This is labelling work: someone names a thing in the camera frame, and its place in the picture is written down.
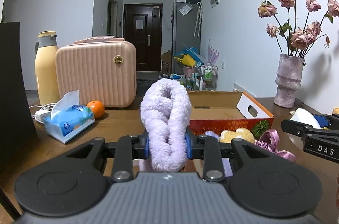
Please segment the white round sponge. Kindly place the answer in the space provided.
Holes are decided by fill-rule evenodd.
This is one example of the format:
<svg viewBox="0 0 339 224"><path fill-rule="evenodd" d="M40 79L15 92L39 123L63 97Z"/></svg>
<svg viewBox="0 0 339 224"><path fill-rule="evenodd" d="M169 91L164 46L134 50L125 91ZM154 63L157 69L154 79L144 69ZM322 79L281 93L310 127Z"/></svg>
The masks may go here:
<svg viewBox="0 0 339 224"><path fill-rule="evenodd" d="M302 108L298 108L295 111L296 111L295 114L291 115L290 120L301 122L301 123L304 123L304 124L307 124L307 125L311 125L315 129L321 128L318 121L314 118L314 116L309 111L302 109ZM288 138L299 149L303 148L303 142L302 142L302 139L300 137L289 134Z"/></svg>

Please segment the white yellow plush toy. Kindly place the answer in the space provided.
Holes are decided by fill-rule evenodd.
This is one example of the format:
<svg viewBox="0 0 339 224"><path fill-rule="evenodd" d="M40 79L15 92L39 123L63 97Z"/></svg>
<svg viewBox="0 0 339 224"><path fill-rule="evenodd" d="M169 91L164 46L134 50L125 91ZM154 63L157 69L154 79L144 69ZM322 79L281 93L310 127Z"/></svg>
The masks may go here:
<svg viewBox="0 0 339 224"><path fill-rule="evenodd" d="M250 143L255 143L254 135L247 128L237 128L235 131L223 131L220 135L219 142L230 144L234 138L240 138Z"/></svg>

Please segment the pink satin scrunchie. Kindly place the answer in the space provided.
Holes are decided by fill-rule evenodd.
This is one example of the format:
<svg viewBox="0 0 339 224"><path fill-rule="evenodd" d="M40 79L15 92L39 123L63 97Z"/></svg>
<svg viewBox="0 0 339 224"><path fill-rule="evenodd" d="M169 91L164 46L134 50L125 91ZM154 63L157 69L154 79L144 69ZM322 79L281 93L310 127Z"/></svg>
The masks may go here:
<svg viewBox="0 0 339 224"><path fill-rule="evenodd" d="M260 136L259 140L256 140L255 144L294 163L296 161L296 156L288 150L279 150L279 142L280 137L278 132L274 129L269 129Z"/></svg>

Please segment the lilac fluffy scrunchie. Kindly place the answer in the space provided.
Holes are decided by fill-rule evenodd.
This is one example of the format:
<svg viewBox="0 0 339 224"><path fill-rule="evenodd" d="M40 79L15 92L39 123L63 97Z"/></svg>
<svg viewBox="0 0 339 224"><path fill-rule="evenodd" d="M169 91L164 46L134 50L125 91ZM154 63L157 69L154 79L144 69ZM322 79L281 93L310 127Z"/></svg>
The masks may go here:
<svg viewBox="0 0 339 224"><path fill-rule="evenodd" d="M179 172L186 164L186 129L191 102L178 81L159 79L145 93L140 118L149 137L149 158L140 160L141 172Z"/></svg>

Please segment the purple knit pouch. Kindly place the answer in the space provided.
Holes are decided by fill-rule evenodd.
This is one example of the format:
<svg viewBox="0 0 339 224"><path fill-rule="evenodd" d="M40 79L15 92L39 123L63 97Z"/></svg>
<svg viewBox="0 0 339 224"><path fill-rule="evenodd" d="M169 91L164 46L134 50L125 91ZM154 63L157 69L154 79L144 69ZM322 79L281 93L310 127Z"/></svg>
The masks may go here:
<svg viewBox="0 0 339 224"><path fill-rule="evenodd" d="M216 133L214 133L213 131L206 131L205 134L206 134L207 136L211 136L211 137L216 138L218 141L220 140L219 135L216 134Z"/></svg>

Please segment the yellow bear mug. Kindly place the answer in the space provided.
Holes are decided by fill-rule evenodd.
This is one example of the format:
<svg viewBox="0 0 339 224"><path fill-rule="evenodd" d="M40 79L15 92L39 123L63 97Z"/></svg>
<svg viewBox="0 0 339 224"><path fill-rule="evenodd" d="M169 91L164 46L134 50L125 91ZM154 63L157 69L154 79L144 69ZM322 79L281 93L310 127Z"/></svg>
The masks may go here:
<svg viewBox="0 0 339 224"><path fill-rule="evenodd" d="M335 114L339 115L339 107L333 108L332 115L335 115Z"/></svg>

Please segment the red cardboard box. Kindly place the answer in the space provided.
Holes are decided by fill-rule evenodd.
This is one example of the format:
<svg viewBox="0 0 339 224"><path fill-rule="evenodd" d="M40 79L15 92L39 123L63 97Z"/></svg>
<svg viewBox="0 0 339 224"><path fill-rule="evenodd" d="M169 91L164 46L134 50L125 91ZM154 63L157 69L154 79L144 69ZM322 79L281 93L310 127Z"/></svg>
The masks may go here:
<svg viewBox="0 0 339 224"><path fill-rule="evenodd" d="M260 138L272 127L274 115L246 92L190 91L189 97L189 127L195 135L246 128Z"/></svg>

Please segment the orange fruit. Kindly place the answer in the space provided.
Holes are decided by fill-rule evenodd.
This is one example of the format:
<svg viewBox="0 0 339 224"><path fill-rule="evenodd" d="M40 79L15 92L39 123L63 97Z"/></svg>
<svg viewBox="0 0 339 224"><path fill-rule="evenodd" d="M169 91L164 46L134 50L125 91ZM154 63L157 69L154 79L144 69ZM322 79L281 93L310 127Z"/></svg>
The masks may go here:
<svg viewBox="0 0 339 224"><path fill-rule="evenodd" d="M86 106L91 109L95 119L101 118L105 113L105 106L101 101L90 101Z"/></svg>

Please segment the pink textured vase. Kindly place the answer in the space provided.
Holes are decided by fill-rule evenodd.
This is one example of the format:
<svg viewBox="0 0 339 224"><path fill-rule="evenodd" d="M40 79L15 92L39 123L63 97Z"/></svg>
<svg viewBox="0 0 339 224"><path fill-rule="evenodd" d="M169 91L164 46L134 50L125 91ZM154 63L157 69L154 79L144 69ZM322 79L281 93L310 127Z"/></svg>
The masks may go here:
<svg viewBox="0 0 339 224"><path fill-rule="evenodd" d="M276 72L277 84L274 103L280 107L292 108L295 103L296 91L301 87L303 59L297 56L280 55Z"/></svg>

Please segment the blue tissue pack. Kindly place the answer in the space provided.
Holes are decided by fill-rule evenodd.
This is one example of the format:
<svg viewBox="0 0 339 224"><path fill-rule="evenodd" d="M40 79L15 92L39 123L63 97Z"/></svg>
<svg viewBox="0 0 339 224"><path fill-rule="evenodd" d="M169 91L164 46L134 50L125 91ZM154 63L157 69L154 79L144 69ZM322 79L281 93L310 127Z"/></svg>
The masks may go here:
<svg viewBox="0 0 339 224"><path fill-rule="evenodd" d="M79 90L66 93L43 117L46 132L63 144L95 123L91 109L80 103Z"/></svg>

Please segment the pink ribbed suitcase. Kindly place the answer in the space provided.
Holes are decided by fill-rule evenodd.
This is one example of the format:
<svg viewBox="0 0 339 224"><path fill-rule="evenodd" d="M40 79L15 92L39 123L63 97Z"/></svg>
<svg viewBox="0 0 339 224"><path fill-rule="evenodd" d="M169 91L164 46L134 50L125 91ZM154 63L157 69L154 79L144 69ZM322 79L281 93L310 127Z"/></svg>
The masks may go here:
<svg viewBox="0 0 339 224"><path fill-rule="evenodd" d="M123 38L97 36L59 48L56 75L59 94L79 91L80 103L101 101L124 108L137 92L136 48Z"/></svg>

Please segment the dried pink roses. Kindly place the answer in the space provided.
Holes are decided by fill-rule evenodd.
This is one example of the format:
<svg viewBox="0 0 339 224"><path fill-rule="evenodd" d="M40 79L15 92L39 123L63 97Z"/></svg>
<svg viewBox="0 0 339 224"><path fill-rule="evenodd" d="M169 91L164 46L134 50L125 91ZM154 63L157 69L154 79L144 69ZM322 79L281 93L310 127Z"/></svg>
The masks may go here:
<svg viewBox="0 0 339 224"><path fill-rule="evenodd" d="M277 7L270 0L263 0L257 9L260 18L272 18L266 32L276 40L282 54L304 59L318 40L329 48L331 40L322 26L325 21L333 24L338 18L338 1L328 0L325 6L317 0L277 0Z"/></svg>

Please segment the black paper shopping bag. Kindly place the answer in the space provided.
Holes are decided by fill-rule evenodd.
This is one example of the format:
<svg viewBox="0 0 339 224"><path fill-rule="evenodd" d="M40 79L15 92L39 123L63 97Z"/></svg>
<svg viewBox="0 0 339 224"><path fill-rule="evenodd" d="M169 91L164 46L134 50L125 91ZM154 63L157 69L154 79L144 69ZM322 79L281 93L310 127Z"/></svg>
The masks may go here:
<svg viewBox="0 0 339 224"><path fill-rule="evenodd" d="M19 22L1 24L1 170L36 135L26 98Z"/></svg>

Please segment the dark entrance door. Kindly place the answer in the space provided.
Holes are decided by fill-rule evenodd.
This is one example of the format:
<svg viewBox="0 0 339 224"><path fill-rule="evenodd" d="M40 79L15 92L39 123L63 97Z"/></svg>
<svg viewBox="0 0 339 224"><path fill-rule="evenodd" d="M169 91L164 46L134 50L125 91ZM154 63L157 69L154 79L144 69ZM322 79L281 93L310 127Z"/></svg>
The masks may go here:
<svg viewBox="0 0 339 224"><path fill-rule="evenodd" d="M137 71L159 72L162 4L125 4L123 35L136 48Z"/></svg>

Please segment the grey refrigerator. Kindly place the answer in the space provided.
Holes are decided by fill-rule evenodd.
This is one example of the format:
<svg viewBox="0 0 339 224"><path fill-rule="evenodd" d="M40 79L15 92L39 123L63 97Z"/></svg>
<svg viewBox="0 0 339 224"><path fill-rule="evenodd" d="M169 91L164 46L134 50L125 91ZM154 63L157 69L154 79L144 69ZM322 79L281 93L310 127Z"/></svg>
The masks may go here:
<svg viewBox="0 0 339 224"><path fill-rule="evenodd" d="M183 75L182 65L174 58L191 47L200 54L200 4L174 2L172 7L172 73Z"/></svg>

